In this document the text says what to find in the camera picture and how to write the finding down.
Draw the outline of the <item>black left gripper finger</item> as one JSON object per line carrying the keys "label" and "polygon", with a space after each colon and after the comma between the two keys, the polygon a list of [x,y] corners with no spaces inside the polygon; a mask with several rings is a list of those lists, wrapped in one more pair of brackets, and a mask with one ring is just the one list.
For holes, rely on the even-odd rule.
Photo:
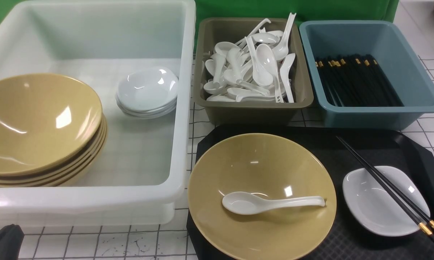
{"label": "black left gripper finger", "polygon": [[24,236],[19,225],[11,224],[0,229],[0,260],[17,260]]}

